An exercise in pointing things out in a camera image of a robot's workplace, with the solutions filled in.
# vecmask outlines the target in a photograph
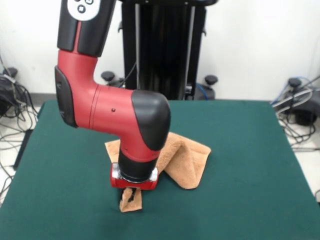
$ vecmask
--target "electrical cord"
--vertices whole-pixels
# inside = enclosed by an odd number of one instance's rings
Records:
[[[320,79],[320,75],[317,76],[316,78],[314,78],[313,80],[311,80],[310,82],[308,82],[308,83],[302,85],[301,87],[299,87],[298,91],[304,89],[305,87],[307,87],[307,86],[309,86],[311,84],[313,84],[314,82],[318,81],[319,79]]]
[[[124,86],[124,84],[126,84],[126,81],[128,80],[128,78],[131,76],[131,74],[134,72],[135,67],[137,66],[137,62],[134,63],[133,67],[131,68],[130,72],[128,73],[128,75],[124,78],[122,84],[121,84],[121,88]]]
[[[297,92],[296,94],[294,94],[293,96],[288,96],[286,97],[285,99],[283,99],[282,101],[279,101],[275,104],[272,105],[272,107],[278,107],[288,101],[290,101],[291,99],[293,98],[297,98],[297,97],[300,97],[300,96],[303,96],[303,95],[306,95],[306,94],[309,94],[311,92],[320,92],[320,88],[315,88],[315,89],[310,89],[308,88],[307,90],[303,90],[303,91],[300,91],[300,92]]]
[[[204,95],[204,99],[208,100],[208,95],[206,94],[206,91],[204,90],[204,88],[201,86],[201,84],[197,83],[196,86],[200,89],[200,91],[203,93]]]
[[[311,90],[311,91],[309,92],[309,96],[306,97],[304,100],[299,101],[299,102],[297,102],[297,103],[294,103],[294,104],[292,104],[291,106],[286,106],[286,107],[278,110],[276,113],[277,113],[277,114],[281,114],[281,113],[283,113],[283,112],[285,112],[285,111],[287,111],[287,110],[289,110],[289,109],[292,109],[292,108],[298,107],[298,106],[300,106],[300,105],[302,105],[302,104],[305,104],[306,102],[308,102],[308,101],[312,98],[313,92],[315,92],[315,91]]]
[[[289,115],[289,118],[285,118],[285,119],[279,117],[279,121],[287,137],[295,141],[295,143],[291,144],[291,147],[294,147],[295,145],[299,145],[301,143],[308,141],[311,138],[311,136],[316,132],[316,127],[312,123],[312,118],[311,118],[310,124],[309,124],[309,133],[300,134],[290,127],[290,125],[294,124],[294,123],[289,123],[290,117],[291,115]]]
[[[29,91],[23,85],[19,84],[13,78],[8,76],[4,76],[2,79],[7,80],[12,89],[7,93],[7,95],[0,95],[0,99],[2,100],[0,101],[0,105],[3,105],[7,109],[6,113],[3,116],[0,116],[0,119],[16,119],[17,128],[3,124],[2,122],[0,123],[0,126],[2,128],[11,130],[11,132],[9,132],[8,134],[2,134],[2,132],[0,132],[0,143],[6,143],[9,145],[1,145],[0,152],[12,149],[15,149],[18,152],[18,148],[22,145],[22,141],[10,140],[10,137],[24,134],[26,131],[31,130],[34,127],[34,123],[38,121],[38,112],[34,107]],[[6,167],[4,167],[2,162],[0,161],[0,169],[2,169],[2,171],[4,171],[4,173],[7,175],[7,179],[4,181],[2,190],[0,191],[1,200],[4,199],[4,197],[2,196],[11,185],[11,183],[7,184],[8,180],[12,180],[14,177],[13,175],[10,175],[8,173]]]
[[[2,57],[1,57],[1,54],[0,54],[0,63],[1,63],[1,65],[2,65],[2,67],[5,69],[5,71],[9,74],[9,76],[11,77],[11,73],[10,73],[10,71],[8,70],[8,68],[6,67],[6,65],[4,64],[4,61],[3,61],[3,59],[2,59]]]
[[[303,80],[306,80],[310,85],[311,85],[311,87],[313,87],[314,85],[313,85],[313,83],[311,82],[311,80],[309,79],[309,78],[307,78],[307,77],[304,77],[304,76],[296,76],[295,77],[296,79],[303,79]]]
[[[279,93],[279,95],[271,102],[271,105],[276,104],[277,101],[281,98],[281,96],[285,93],[285,90],[287,89],[287,87],[289,86],[289,84],[287,83],[284,88],[281,90],[281,92]]]

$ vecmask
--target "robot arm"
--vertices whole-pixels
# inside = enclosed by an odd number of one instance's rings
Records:
[[[115,0],[62,0],[55,67],[58,105],[68,125],[120,137],[118,164],[111,168],[114,187],[148,190],[157,183],[154,169],[168,136],[170,108],[162,94],[94,81],[114,7]]]

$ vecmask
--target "brown towel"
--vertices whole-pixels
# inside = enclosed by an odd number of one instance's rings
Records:
[[[117,162],[120,140],[107,142],[105,147],[111,162]],[[180,187],[195,189],[200,183],[210,152],[209,147],[170,132],[156,166],[159,174],[164,170]],[[125,189],[120,201],[121,212],[140,209],[142,209],[141,190],[133,192],[130,188]]]

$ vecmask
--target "white wall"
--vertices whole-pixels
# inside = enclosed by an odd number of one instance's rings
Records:
[[[54,93],[60,1],[0,0],[0,51],[33,93]],[[207,9],[198,80],[219,77],[221,99],[270,100],[292,76],[318,74],[319,0],[220,0]],[[123,70],[121,3],[113,15],[95,78]]]

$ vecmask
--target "green table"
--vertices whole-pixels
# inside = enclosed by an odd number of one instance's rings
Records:
[[[320,209],[267,102],[170,105],[170,130],[213,150],[197,189],[162,174],[143,210],[120,213],[104,146],[116,137],[65,125],[48,101],[0,208],[0,239],[320,239]]]

